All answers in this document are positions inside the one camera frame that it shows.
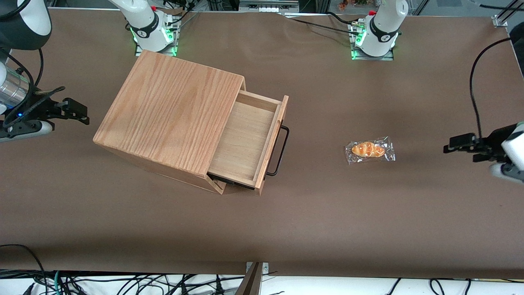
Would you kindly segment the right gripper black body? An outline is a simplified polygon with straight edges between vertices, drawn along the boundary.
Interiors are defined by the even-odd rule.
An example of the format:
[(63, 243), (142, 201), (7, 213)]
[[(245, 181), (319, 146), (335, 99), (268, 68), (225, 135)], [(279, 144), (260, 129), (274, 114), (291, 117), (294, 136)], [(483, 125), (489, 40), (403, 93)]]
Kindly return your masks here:
[(32, 95), (22, 100), (17, 106), (8, 109), (3, 120), (3, 127), (10, 128), (19, 123), (34, 120), (47, 121), (62, 119), (62, 109), (51, 95)]

